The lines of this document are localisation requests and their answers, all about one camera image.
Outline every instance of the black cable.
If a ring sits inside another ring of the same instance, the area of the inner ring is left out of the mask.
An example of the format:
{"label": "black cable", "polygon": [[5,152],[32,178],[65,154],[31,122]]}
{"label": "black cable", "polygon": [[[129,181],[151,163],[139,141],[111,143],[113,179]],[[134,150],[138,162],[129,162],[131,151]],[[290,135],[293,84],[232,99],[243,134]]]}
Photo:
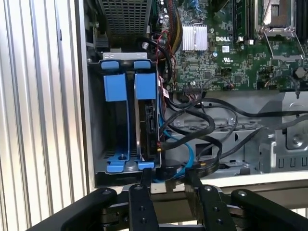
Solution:
{"label": "black cable", "polygon": [[259,128],[255,131],[253,131],[252,133],[250,133],[245,139],[243,139],[239,144],[237,144],[235,147],[233,147],[232,149],[230,149],[229,151],[223,153],[221,155],[221,159],[222,158],[226,158],[232,154],[234,154],[235,152],[237,152],[240,148],[242,148],[247,142],[249,142],[255,135],[257,135],[260,131],[262,130],[266,130],[266,129],[273,129],[273,130],[282,130],[282,129],[286,129],[288,127],[292,127],[304,120],[308,120],[308,115],[303,115],[291,122],[287,122],[287,123],[283,123],[283,124],[279,124],[273,127],[263,127],[263,128]]}
{"label": "black cable", "polygon": [[277,111],[277,112],[262,112],[262,113],[248,113],[245,112],[235,106],[233,106],[232,104],[220,100],[220,99],[215,99],[215,98],[202,98],[199,100],[195,100],[191,103],[191,106],[196,106],[197,104],[201,103],[201,102],[212,102],[212,103],[219,103],[221,105],[224,105],[228,108],[230,108],[231,110],[236,111],[237,113],[244,115],[246,117],[252,117],[252,118],[260,118],[260,117],[281,117],[281,116],[294,116],[294,115],[299,115],[299,114],[303,114],[303,113],[308,113],[308,111]]}
{"label": "black cable", "polygon": [[296,98],[298,99],[299,98],[299,94],[300,94],[300,90],[298,89],[298,84],[297,84],[297,81],[296,79],[294,79],[292,76],[289,76],[289,75],[278,75],[278,76],[274,76],[273,78],[270,78],[268,80],[268,82],[266,84],[268,84],[269,82],[275,80],[275,79],[278,79],[278,78],[288,78],[291,82],[293,82],[294,84],[294,91],[295,91],[295,94],[296,94]]}
{"label": "black cable", "polygon": [[[212,133],[215,130],[215,122],[214,122],[212,117],[205,115],[203,113],[200,113],[196,110],[184,109],[184,111],[193,115],[193,116],[197,116],[199,118],[204,119],[205,121],[207,121],[209,123],[209,126],[205,129],[200,130],[200,131],[189,133],[176,142],[161,142],[160,146],[161,146],[162,150],[170,150],[170,149],[177,148],[177,147],[181,146],[182,144],[187,143],[188,141],[191,141],[191,140],[194,140],[194,139],[199,139],[199,138],[201,138],[205,135]],[[167,122],[168,122],[168,120],[164,123],[165,126],[161,127],[162,131],[164,131],[164,128],[166,128],[169,125]]]}
{"label": "black cable", "polygon": [[148,38],[140,37],[136,39],[136,43],[141,45],[142,43],[147,42],[149,45],[158,47],[158,49],[161,51],[161,53],[165,56],[166,62],[167,62],[167,70],[168,70],[168,79],[166,80],[167,83],[171,80],[172,78],[172,63],[171,63],[171,57],[166,51],[165,48],[163,48],[161,45],[157,45],[157,42],[150,40]]}
{"label": "black cable", "polygon": [[[204,107],[204,108],[224,108],[224,109],[230,110],[230,111],[232,111],[232,112],[234,113],[235,122],[234,122],[232,128],[231,128],[231,129],[229,130],[229,132],[227,133],[227,135],[224,136],[224,137],[220,140],[220,142],[223,143],[223,142],[224,142],[225,140],[227,140],[227,139],[230,137],[230,135],[236,130],[236,127],[237,127],[237,125],[238,125],[238,123],[239,123],[239,117],[238,117],[237,113],[236,113],[234,110],[232,110],[232,109],[230,109],[230,108],[228,108],[228,107],[225,107],[225,106],[223,106],[223,105],[221,105],[221,106],[206,106],[206,107]],[[213,146],[214,146],[214,145],[211,144],[211,145],[205,147],[204,149],[202,149],[201,152],[198,154],[198,156],[196,156],[197,161],[199,161],[200,157],[203,156],[203,155],[206,153],[206,151],[207,151],[208,149],[212,148]]]}
{"label": "black cable", "polygon": [[[214,139],[210,136],[206,136],[204,138],[207,142],[217,146],[218,152],[217,152],[217,156],[215,158],[203,161],[201,164],[198,163],[197,165],[194,165],[192,167],[192,168],[195,169],[196,174],[199,178],[208,176],[208,175],[210,175],[210,174],[212,174],[212,173],[214,173],[218,170],[219,160],[221,158],[221,153],[222,153],[222,143],[219,140]],[[168,184],[168,181],[173,181],[175,185],[179,185],[179,184],[184,183],[184,179],[185,179],[185,176],[181,176],[181,177],[178,177],[178,178],[172,177],[172,178],[166,180],[166,184]]]}
{"label": "black cable", "polygon": [[170,105],[172,105],[173,107],[175,108],[178,108],[178,109],[184,109],[184,108],[188,108],[192,105],[192,102],[188,102],[188,103],[175,103],[173,102],[173,94],[172,93],[169,93],[169,99],[166,100]]}

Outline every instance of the cpu socket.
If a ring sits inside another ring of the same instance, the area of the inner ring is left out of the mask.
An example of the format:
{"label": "cpu socket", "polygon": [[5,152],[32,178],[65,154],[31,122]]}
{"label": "cpu socket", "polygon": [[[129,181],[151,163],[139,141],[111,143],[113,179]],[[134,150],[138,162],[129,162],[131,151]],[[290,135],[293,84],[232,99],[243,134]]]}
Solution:
{"label": "cpu socket", "polygon": [[[295,33],[294,0],[255,0],[255,29],[259,40],[265,39],[273,59],[294,62],[304,59],[305,53]],[[271,40],[294,42],[299,53],[289,56],[274,53]]]}

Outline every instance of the corrugated metal panel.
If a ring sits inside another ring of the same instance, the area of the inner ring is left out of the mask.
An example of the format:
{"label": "corrugated metal panel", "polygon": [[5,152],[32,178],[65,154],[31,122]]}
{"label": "corrugated metal panel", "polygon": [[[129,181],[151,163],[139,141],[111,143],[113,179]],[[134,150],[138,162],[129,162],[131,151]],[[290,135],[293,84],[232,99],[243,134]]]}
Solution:
{"label": "corrugated metal panel", "polygon": [[74,4],[0,1],[0,231],[86,194]]}

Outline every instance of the heatsink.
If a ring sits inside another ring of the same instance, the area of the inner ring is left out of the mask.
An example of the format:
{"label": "heatsink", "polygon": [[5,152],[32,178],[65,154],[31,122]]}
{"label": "heatsink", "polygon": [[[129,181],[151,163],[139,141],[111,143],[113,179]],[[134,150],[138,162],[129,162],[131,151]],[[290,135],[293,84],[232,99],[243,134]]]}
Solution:
{"label": "heatsink", "polygon": [[193,24],[183,26],[183,51],[206,51],[207,50],[207,26]]}

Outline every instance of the motherboard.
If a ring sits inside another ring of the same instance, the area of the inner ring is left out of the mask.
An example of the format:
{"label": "motherboard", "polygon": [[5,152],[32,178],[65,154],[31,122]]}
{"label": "motherboard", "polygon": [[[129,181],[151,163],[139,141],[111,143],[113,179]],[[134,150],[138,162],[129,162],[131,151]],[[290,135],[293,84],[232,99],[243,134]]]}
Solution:
{"label": "motherboard", "polygon": [[[294,87],[290,78],[271,79],[292,76],[307,80],[308,44],[305,35],[295,33],[295,2],[217,0],[214,6],[213,2],[200,0],[198,6],[189,2],[178,6],[183,43],[175,54],[176,81],[167,90],[224,90],[224,79],[233,84],[232,90],[289,90]],[[282,32],[274,31],[283,26]],[[197,37],[191,42],[193,34]],[[206,46],[198,40],[205,41]]]}

